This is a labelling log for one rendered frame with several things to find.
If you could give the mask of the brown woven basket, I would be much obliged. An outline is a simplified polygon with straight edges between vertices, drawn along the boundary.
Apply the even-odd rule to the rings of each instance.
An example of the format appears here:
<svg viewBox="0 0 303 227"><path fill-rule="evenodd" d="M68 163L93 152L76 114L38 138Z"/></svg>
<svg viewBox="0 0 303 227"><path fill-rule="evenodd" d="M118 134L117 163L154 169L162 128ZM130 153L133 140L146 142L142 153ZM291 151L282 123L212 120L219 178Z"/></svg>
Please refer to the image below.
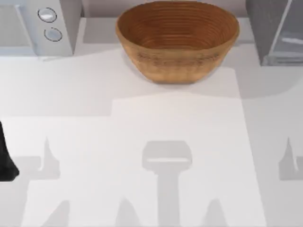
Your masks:
<svg viewBox="0 0 303 227"><path fill-rule="evenodd" d="M130 62L147 79L163 84L190 84L207 76L239 33L231 12L200 1L151 1L124 11L116 21Z"/></svg>

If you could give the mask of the grey microwave knob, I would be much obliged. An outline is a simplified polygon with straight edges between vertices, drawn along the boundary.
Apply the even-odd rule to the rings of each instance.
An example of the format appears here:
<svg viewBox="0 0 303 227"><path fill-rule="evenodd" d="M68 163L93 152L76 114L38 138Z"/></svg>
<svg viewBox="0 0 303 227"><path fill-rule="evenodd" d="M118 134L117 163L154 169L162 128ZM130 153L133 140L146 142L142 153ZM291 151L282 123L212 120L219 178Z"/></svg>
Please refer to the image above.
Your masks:
<svg viewBox="0 0 303 227"><path fill-rule="evenodd" d="M44 30L44 36L47 40L51 42L59 42L62 40L62 32L54 27Z"/></svg>
<svg viewBox="0 0 303 227"><path fill-rule="evenodd" d="M43 8L37 11L38 17L46 23L53 23L57 19L57 14L52 8Z"/></svg>

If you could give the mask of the pale microwave oven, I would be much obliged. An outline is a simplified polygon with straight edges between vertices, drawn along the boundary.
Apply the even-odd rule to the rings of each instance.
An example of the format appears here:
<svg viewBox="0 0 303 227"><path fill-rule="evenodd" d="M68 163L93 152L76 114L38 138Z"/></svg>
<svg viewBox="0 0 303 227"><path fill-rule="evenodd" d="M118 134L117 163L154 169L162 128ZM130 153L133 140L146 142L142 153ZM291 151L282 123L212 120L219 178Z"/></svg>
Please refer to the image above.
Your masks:
<svg viewBox="0 0 303 227"><path fill-rule="evenodd" d="M53 23L43 22L37 11L52 8ZM0 0L0 56L67 57L74 54L82 14L82 0ZM44 30L62 32L51 42Z"/></svg>

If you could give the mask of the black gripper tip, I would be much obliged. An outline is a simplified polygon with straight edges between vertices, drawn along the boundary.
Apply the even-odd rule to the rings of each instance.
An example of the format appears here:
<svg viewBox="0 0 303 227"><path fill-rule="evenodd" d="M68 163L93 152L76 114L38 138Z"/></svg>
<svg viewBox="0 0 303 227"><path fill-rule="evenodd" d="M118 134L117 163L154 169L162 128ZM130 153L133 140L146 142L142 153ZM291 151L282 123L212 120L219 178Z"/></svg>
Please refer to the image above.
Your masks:
<svg viewBox="0 0 303 227"><path fill-rule="evenodd" d="M19 173L19 169L9 155L2 122L0 121L0 182L12 182Z"/></svg>

